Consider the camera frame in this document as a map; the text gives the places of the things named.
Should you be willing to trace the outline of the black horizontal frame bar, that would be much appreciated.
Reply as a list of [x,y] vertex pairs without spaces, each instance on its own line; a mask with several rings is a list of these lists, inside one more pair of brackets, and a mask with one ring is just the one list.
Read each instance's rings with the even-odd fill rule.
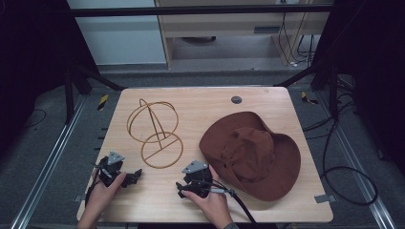
[[254,5],[254,6],[191,6],[157,8],[119,8],[119,9],[79,9],[66,10],[74,17],[99,16],[149,16],[149,15],[194,15],[194,14],[232,14],[232,13],[276,13],[276,12],[326,12],[334,4],[308,5]]

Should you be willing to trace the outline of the dark curtain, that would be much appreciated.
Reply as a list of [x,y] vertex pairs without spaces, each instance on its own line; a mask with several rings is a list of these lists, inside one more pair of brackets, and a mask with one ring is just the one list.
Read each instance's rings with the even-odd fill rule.
[[382,156],[405,176],[405,0],[334,0],[315,59],[331,52]]
[[0,159],[41,94],[64,84],[70,64],[97,71],[67,0],[0,0]]

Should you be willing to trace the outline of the white cabinet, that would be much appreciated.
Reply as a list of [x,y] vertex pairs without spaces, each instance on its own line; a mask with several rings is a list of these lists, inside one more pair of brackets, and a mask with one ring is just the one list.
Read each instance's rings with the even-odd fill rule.
[[[68,0],[72,10],[155,7],[154,0]],[[165,64],[157,16],[77,17],[98,66]]]

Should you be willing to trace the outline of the black metal stand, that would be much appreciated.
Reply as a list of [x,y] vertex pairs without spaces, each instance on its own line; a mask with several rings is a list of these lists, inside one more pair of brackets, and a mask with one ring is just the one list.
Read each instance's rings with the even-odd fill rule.
[[294,82],[306,77],[310,74],[315,74],[312,79],[310,86],[315,90],[322,90],[326,84],[329,84],[329,112],[334,120],[338,119],[338,108],[337,108],[337,68],[333,63],[329,62],[318,62],[312,64],[310,67],[300,71],[293,77],[275,84],[275,87],[289,87]]
[[88,77],[115,91],[124,90],[123,86],[119,86],[118,84],[108,80],[100,73],[91,71],[83,66],[71,65],[64,73],[66,124],[71,122],[75,114],[73,86],[76,86],[81,94],[89,94],[92,91],[92,87],[87,80]]

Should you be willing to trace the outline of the brown wide-brim hat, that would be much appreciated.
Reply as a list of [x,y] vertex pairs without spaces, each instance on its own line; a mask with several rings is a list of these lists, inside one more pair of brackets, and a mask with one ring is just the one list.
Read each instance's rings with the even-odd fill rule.
[[283,198],[301,168],[295,141],[272,132],[253,112],[217,120],[202,136],[200,149],[222,179],[263,201]]

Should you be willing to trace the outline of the light wooden desk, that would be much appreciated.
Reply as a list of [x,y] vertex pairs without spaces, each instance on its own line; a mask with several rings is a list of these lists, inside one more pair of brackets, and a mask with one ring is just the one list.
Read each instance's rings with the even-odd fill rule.
[[[333,0],[154,0],[158,7],[330,4]],[[166,62],[172,64],[175,40],[182,37],[269,35],[283,64],[298,58],[299,40],[323,32],[328,12],[161,15]]]

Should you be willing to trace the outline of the yellow black tape strip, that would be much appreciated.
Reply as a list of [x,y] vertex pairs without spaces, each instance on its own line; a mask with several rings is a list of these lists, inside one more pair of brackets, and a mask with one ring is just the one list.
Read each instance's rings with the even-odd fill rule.
[[103,110],[103,108],[104,108],[104,106],[105,106],[105,104],[106,104],[106,101],[107,101],[108,97],[109,97],[108,94],[104,94],[104,95],[100,98],[100,101],[99,101],[99,103],[98,103],[98,105],[97,105],[97,110],[98,110],[98,111],[102,111],[102,110]]
[[302,101],[307,102],[309,104],[318,104],[318,101],[316,99],[309,99],[305,92],[301,92],[301,99]]

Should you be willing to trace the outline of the person's right hand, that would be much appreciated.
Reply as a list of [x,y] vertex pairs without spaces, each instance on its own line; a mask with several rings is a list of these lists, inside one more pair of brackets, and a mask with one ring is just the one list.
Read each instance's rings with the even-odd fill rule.
[[181,193],[195,203],[205,218],[217,229],[224,229],[233,222],[225,194],[210,193],[206,198],[201,198],[190,191],[182,191]]

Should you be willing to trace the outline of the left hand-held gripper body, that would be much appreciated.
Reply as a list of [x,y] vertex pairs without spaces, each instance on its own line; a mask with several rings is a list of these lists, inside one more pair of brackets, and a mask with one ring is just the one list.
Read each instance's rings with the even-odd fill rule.
[[102,181],[106,187],[109,187],[120,174],[123,160],[124,156],[111,151],[96,165],[96,180]]

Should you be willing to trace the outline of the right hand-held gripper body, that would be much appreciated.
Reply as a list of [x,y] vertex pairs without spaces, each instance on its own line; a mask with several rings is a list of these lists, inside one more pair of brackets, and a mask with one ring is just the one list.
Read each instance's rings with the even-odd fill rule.
[[212,175],[209,165],[198,160],[193,160],[182,172],[185,174],[183,178],[185,185],[181,188],[196,194],[200,198],[206,198],[212,185]]

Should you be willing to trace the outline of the aluminium floor rail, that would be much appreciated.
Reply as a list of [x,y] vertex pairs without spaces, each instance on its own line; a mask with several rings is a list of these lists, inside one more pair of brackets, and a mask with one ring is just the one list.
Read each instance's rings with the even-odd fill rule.
[[71,120],[63,126],[63,129],[56,140],[40,174],[38,175],[31,191],[29,192],[24,204],[18,211],[11,223],[10,229],[26,229],[34,213],[39,200],[42,198],[44,191],[53,175],[53,171],[62,156],[64,149],[72,135],[77,121],[83,111],[87,101],[86,95],[80,95],[74,106],[74,114]]
[[[367,175],[364,167],[361,165],[358,157],[355,155],[353,147],[348,141],[346,134],[343,129],[339,126],[338,119],[334,120],[329,112],[329,102],[324,93],[316,93],[318,97],[319,104],[327,115],[327,121],[331,122],[331,127],[327,133],[326,144],[322,153],[322,173],[321,178],[326,181],[328,186],[333,190],[333,192],[340,198],[344,199],[346,202],[350,202],[356,206],[367,206],[371,209],[372,215],[379,227],[379,229],[397,229],[394,220],[391,217],[386,205],[379,195],[379,191],[375,182]],[[338,145],[341,147],[343,157],[347,160],[347,166],[332,166],[327,167],[327,151],[330,146],[330,140],[332,136],[337,139]],[[353,200],[340,195],[334,190],[330,182],[330,175],[332,172],[336,171],[349,171],[357,184],[363,198],[364,202],[355,203]]]

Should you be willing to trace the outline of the person's left hand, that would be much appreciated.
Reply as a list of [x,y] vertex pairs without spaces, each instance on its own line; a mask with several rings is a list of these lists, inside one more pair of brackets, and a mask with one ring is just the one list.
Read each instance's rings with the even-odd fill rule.
[[121,184],[126,178],[125,173],[120,173],[110,186],[106,186],[98,177],[98,170],[92,173],[94,179],[93,190],[88,197],[86,209],[103,211],[112,201],[115,194],[121,188]]

